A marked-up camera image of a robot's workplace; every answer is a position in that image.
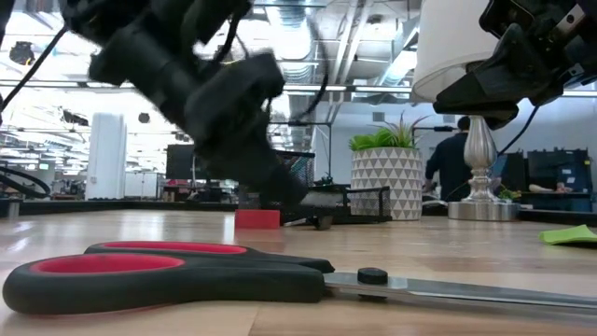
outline dark shirt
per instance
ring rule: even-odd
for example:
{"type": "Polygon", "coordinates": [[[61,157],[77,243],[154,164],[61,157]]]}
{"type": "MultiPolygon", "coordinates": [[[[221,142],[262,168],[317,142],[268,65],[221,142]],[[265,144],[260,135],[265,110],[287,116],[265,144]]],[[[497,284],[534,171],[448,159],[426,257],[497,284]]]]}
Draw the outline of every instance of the dark shirt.
{"type": "Polygon", "coordinates": [[[437,145],[436,151],[427,162],[425,178],[433,179],[439,171],[441,199],[457,202],[470,193],[468,180],[472,177],[470,167],[465,163],[465,142],[468,133],[458,133],[437,145]]]}

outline triangle patterned pot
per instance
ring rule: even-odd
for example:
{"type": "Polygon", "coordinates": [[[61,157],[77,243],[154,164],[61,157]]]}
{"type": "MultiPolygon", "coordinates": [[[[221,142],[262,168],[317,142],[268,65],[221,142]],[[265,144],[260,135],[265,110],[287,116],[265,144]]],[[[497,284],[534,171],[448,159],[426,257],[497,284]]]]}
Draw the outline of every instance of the triangle patterned pot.
{"type": "MultiPolygon", "coordinates": [[[[389,209],[394,220],[419,220],[423,208],[423,158],[417,149],[381,147],[353,152],[351,189],[390,187],[389,209]]],[[[351,213],[378,216],[377,192],[351,195],[351,213]]]]}

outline green plant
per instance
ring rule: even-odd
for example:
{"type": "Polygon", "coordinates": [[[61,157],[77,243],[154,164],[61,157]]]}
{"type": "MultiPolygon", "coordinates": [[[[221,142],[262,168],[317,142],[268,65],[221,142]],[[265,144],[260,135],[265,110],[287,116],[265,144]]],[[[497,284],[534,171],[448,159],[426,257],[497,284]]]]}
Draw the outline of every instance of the green plant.
{"type": "Polygon", "coordinates": [[[402,111],[397,124],[386,122],[385,126],[377,126],[379,130],[373,134],[355,135],[350,139],[349,147],[352,151],[380,147],[415,148],[419,137],[413,137],[412,130],[428,117],[420,117],[409,124],[404,120],[404,111],[402,111]]]}
{"type": "Polygon", "coordinates": [[[504,189],[500,192],[498,197],[502,200],[514,201],[518,200],[521,197],[521,192],[508,190],[506,189],[506,187],[504,187],[504,189]]]}

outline green cloth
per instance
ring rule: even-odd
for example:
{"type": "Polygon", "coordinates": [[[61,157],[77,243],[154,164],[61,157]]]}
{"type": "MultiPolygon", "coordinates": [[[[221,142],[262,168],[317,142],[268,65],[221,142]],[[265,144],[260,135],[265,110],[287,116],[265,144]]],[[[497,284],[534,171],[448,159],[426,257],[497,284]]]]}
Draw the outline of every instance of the green cloth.
{"type": "Polygon", "coordinates": [[[543,231],[539,239],[548,245],[593,243],[597,246],[597,234],[593,233],[586,225],[571,229],[543,231]]]}

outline red sponge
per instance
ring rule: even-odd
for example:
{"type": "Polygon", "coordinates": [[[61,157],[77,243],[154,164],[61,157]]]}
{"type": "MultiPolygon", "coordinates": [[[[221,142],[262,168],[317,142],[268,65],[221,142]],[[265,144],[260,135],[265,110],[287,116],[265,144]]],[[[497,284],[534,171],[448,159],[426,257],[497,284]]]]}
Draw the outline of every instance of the red sponge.
{"type": "Polygon", "coordinates": [[[280,229],[280,211],[238,209],[234,213],[235,229],[280,229]]]}

